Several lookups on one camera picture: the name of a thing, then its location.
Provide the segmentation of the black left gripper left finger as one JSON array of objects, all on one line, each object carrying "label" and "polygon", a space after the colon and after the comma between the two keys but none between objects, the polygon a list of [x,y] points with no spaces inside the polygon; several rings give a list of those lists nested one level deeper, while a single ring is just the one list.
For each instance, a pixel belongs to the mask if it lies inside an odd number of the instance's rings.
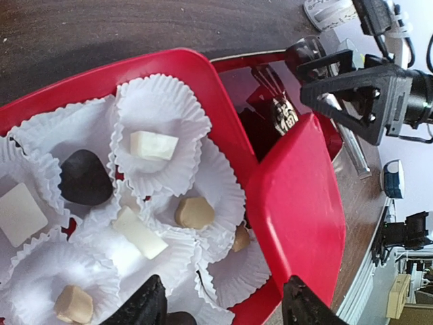
[{"label": "black left gripper left finger", "polygon": [[159,275],[152,275],[104,324],[166,324],[167,299]]}]

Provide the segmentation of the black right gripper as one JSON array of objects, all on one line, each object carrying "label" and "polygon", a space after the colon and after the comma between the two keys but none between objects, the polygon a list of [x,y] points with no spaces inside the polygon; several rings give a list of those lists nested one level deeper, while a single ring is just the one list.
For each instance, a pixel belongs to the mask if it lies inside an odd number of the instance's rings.
[{"label": "black right gripper", "polygon": [[301,102],[375,146],[385,125],[386,135],[400,135],[403,124],[412,129],[432,125],[431,74],[409,70],[412,84],[402,100],[405,108],[397,108],[396,121],[386,124],[396,69],[388,64],[353,71],[352,58],[353,51],[344,49],[299,65],[296,72],[307,83],[301,88]]}]

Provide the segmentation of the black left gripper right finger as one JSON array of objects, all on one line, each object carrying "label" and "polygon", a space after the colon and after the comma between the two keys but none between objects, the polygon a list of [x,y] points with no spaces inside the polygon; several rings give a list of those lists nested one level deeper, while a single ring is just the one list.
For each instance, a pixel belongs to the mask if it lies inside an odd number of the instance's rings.
[{"label": "black left gripper right finger", "polygon": [[283,286],[282,316],[285,325],[348,325],[296,275]]}]

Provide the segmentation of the dark heart chocolate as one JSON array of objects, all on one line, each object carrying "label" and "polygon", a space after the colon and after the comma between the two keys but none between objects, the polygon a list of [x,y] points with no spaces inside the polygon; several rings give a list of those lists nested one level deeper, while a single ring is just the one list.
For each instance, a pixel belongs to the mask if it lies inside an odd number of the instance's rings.
[{"label": "dark heart chocolate", "polygon": [[196,319],[186,311],[177,311],[166,315],[166,325],[197,325]]}]

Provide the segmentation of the tan ridged chocolate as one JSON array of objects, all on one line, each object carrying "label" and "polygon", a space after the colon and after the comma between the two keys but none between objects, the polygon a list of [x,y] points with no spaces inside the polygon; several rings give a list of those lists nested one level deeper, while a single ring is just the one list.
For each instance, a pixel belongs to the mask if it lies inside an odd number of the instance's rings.
[{"label": "tan ridged chocolate", "polygon": [[54,311],[63,322],[89,324],[93,317],[93,298],[79,286],[67,285],[57,298]]}]

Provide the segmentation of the white rectangular chocolate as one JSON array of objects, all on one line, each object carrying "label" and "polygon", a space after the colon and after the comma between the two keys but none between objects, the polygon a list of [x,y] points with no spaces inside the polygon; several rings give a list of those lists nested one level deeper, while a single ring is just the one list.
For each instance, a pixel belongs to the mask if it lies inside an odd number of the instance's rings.
[{"label": "white rectangular chocolate", "polygon": [[112,227],[135,245],[146,259],[154,259],[168,248],[168,244],[145,226],[138,215],[128,206],[121,208]]}]

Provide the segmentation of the tan flower chocolate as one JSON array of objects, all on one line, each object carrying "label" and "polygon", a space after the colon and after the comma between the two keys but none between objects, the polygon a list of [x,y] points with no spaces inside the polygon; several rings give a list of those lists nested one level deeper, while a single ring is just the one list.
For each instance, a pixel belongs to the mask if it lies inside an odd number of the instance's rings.
[{"label": "tan flower chocolate", "polygon": [[215,212],[205,197],[183,198],[175,211],[175,221],[183,228],[200,230],[210,225]]}]

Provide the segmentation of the red tin lid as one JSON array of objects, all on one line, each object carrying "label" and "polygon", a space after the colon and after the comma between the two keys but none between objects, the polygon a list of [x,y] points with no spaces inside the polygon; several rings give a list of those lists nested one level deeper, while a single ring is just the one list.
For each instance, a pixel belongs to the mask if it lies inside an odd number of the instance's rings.
[{"label": "red tin lid", "polygon": [[346,226],[336,174],[317,117],[304,114],[247,185],[247,213],[278,291],[298,276],[331,305]]}]

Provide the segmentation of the dark brown chocolate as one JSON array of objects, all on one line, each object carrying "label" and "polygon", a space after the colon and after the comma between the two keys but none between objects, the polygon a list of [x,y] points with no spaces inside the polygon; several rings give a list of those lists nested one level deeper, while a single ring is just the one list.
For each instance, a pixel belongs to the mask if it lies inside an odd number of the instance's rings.
[{"label": "dark brown chocolate", "polygon": [[113,186],[100,159],[93,152],[82,149],[72,153],[60,166],[62,197],[70,202],[97,206],[110,199]]}]

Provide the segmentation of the white square chocolate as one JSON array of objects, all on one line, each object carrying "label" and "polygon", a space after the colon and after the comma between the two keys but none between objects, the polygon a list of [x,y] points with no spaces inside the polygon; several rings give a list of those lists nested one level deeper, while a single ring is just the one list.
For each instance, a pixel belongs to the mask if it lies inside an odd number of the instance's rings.
[{"label": "white square chocolate", "polygon": [[24,183],[1,197],[1,230],[14,248],[47,224],[48,219]]}]

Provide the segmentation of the white cube chocolate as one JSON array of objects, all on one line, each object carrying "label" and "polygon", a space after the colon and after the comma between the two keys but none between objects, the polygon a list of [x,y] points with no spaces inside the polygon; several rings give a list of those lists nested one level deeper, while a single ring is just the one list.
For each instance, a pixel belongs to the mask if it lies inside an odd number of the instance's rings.
[{"label": "white cube chocolate", "polygon": [[170,160],[178,141],[178,137],[170,135],[136,131],[130,135],[130,152],[146,160]]}]

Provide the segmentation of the red tin box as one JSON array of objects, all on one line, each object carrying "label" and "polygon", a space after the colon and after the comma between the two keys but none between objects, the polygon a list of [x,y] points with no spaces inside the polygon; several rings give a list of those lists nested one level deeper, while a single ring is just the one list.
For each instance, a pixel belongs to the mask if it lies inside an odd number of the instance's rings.
[{"label": "red tin box", "polygon": [[6,324],[264,324],[256,160],[211,63],[176,49],[1,109]]}]

